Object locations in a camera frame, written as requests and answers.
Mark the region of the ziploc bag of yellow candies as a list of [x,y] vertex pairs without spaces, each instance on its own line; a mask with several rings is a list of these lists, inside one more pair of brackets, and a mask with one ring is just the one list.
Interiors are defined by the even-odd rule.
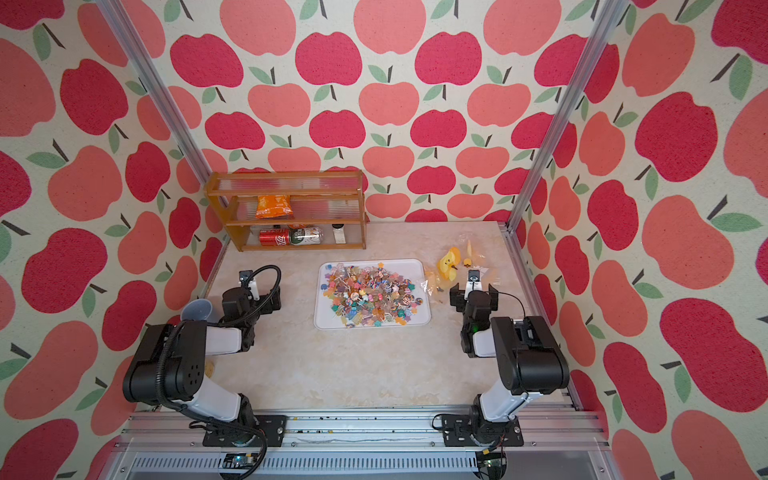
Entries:
[[441,303],[448,301],[448,291],[458,285],[464,289],[469,272],[478,270],[483,287],[503,284],[499,261],[477,235],[462,234],[450,242],[437,244],[423,261],[427,294]]

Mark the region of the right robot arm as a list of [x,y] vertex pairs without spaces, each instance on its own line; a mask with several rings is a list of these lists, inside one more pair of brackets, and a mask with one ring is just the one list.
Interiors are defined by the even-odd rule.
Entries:
[[449,290],[450,305],[462,314],[462,351],[496,361],[498,379],[474,399],[467,414],[443,414],[438,429],[447,447],[524,445],[518,416],[531,402],[568,386],[570,371],[541,316],[494,317],[500,292],[472,282]]

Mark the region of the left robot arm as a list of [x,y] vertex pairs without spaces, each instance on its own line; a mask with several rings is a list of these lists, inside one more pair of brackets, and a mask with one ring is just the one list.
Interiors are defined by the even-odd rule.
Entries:
[[205,447],[280,447],[285,416],[256,415],[247,396],[205,374],[208,358],[253,346],[257,320],[281,308],[280,286],[260,298],[248,284],[229,289],[222,307],[224,317],[216,324],[196,318],[149,327],[123,379],[123,396],[186,416],[192,429],[204,430]]

